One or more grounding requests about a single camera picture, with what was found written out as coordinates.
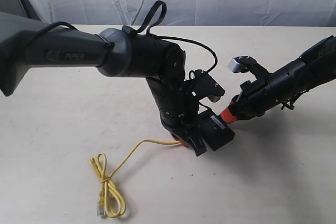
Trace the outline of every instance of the tabletop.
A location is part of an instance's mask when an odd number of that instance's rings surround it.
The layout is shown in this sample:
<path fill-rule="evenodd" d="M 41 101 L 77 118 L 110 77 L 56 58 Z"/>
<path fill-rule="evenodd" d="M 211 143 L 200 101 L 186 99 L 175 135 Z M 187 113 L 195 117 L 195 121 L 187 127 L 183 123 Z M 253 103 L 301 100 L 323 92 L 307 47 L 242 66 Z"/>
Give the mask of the tabletop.
<path fill-rule="evenodd" d="M 99 33 L 107 26 L 78 28 Z M 335 34 L 321 27 L 155 27 L 157 35 L 197 40 L 219 63 L 225 89 L 216 113 L 254 80 L 231 73 L 232 57 L 250 55 L 269 71 Z M 186 70 L 207 69 L 212 56 L 179 42 Z M 118 171 L 123 220 L 96 215 L 100 183 L 88 159 L 104 152 L 108 170 L 140 140 L 171 141 L 146 81 L 107 78 L 95 68 L 30 69 L 10 97 L 0 96 L 0 223 L 323 224 L 336 219 L 336 82 L 305 94 L 293 111 L 280 107 L 231 125 L 235 139 L 196 157 L 185 147 L 146 143 Z"/>

